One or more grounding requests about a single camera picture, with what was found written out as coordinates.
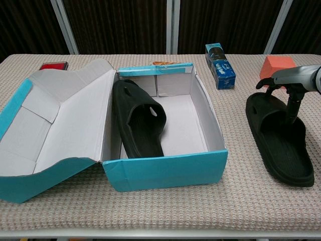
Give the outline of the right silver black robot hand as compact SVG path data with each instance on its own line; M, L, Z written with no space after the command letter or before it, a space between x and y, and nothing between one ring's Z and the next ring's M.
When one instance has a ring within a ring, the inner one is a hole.
M256 89L267 86L266 95L281 87L286 88L289 95L286 107L285 123L291 125L295 122L301 101L307 92L320 93L320 65L304 65L281 69L272 74L271 77L261 79Z

